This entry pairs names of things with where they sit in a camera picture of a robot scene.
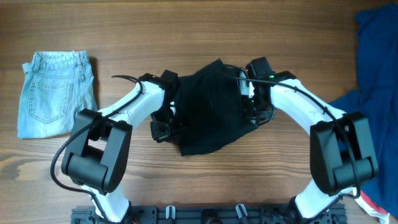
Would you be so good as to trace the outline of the black shorts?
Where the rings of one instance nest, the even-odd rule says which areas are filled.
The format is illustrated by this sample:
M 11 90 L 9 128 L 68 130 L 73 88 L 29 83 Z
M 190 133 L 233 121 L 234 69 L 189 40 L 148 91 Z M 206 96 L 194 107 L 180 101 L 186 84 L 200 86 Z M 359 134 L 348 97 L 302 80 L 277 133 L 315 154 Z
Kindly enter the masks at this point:
M 185 126 L 177 143 L 182 156 L 209 154 L 257 129 L 241 115 L 237 70 L 220 59 L 179 78 L 174 102 Z

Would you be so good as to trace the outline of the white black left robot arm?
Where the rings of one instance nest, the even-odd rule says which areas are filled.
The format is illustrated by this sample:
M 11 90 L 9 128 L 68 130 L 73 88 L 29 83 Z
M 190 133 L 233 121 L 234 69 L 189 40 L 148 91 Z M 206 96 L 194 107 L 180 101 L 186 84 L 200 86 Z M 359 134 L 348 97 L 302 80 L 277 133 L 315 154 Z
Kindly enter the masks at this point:
M 178 75 L 165 70 L 160 77 L 125 76 L 134 89 L 115 104 L 99 111 L 84 109 L 76 116 L 70 138 L 57 151 L 63 156 L 61 170 L 77 185 L 74 191 L 88 194 L 93 207 L 74 209 L 72 223 L 137 223 L 137 213 L 124 196 L 121 181 L 133 129 L 152 117 L 152 137 L 168 141 L 181 127 L 173 108 Z

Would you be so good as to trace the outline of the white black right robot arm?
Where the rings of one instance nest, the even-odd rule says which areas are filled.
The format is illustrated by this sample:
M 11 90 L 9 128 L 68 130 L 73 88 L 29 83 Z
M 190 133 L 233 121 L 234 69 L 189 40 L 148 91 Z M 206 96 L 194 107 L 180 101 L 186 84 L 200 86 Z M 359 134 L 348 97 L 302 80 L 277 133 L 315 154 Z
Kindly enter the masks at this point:
M 360 198 L 361 186 L 379 172 L 368 119 L 363 114 L 347 113 L 325 103 L 290 72 L 256 77 L 240 71 L 237 79 L 251 108 L 259 111 L 267 105 L 281 110 L 310 137 L 312 179 L 280 209 L 281 217 L 288 223 L 311 223 L 329 215 L 342 198 Z

